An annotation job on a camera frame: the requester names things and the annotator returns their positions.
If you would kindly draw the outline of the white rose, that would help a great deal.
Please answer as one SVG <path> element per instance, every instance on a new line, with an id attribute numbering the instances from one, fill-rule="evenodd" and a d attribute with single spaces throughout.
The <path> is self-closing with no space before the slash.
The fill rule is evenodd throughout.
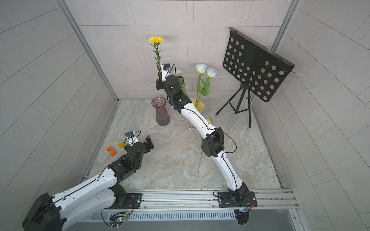
<path id="1" fill-rule="evenodd" d="M 198 106 L 201 96 L 206 96 L 207 93 L 207 86 L 206 81 L 202 78 L 202 75 L 206 73 L 207 65 L 205 64 L 197 64 L 195 65 L 195 70 L 197 71 L 197 96 L 196 96 L 196 103 L 195 107 Z"/>
<path id="2" fill-rule="evenodd" d="M 185 79 L 183 77 L 183 71 L 180 68 L 175 68 L 175 70 L 172 72 L 172 75 L 178 77 L 178 81 L 181 86 L 181 91 L 183 94 L 187 95 L 186 86 L 185 86 Z"/>
<path id="3" fill-rule="evenodd" d="M 211 92 L 211 90 L 210 90 L 211 80 L 216 79 L 218 77 L 218 71 L 216 71 L 215 69 L 213 69 L 211 67 L 207 67 L 205 76 L 207 76 L 207 78 L 205 79 L 206 86 L 207 86 L 207 93 L 206 93 L 206 96 L 207 96 Z"/>

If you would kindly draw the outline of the yellow carnation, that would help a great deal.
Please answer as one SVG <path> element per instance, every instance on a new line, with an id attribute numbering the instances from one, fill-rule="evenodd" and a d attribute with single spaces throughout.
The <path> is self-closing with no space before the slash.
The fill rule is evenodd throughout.
<path id="1" fill-rule="evenodd" d="M 198 175 L 199 175 L 199 171 L 200 171 L 200 166 L 201 166 L 201 160 L 202 160 L 202 149 L 200 150 L 200 158 L 199 158 L 199 165 L 198 165 Z"/>
<path id="2" fill-rule="evenodd" d="M 165 42 L 165 39 L 162 36 L 152 36 L 149 38 L 149 43 L 151 44 L 151 46 L 153 46 L 154 48 L 153 52 L 156 54 L 155 60 L 156 60 L 157 70 L 159 73 L 159 80 L 162 78 L 161 56 L 160 56 L 161 51 L 159 50 L 159 45 L 164 42 Z"/>

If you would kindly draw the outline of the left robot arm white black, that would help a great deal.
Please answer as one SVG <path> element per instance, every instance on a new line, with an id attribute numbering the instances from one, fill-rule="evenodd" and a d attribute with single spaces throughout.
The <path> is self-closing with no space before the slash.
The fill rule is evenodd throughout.
<path id="1" fill-rule="evenodd" d="M 22 222 L 25 231 L 65 231 L 86 216 L 112 205 L 124 206 L 127 192 L 120 182 L 140 169 L 145 153 L 154 148 L 150 136 L 134 141 L 127 153 L 96 176 L 53 196 L 40 195 Z"/>

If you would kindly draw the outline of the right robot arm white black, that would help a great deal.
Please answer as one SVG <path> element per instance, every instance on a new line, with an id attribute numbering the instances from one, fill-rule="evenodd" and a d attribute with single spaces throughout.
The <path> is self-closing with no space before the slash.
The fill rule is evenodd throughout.
<path id="1" fill-rule="evenodd" d="M 163 89 L 171 107 L 185 116 L 198 130 L 203 138 L 201 149 L 212 158 L 226 180 L 230 199 L 237 207 L 257 207 L 255 196 L 243 180 L 237 175 L 230 163 L 224 147 L 224 131 L 209 123 L 196 109 L 191 100 L 182 93 L 178 77 L 170 75 L 169 70 L 163 70 L 156 80 L 156 88 Z"/>

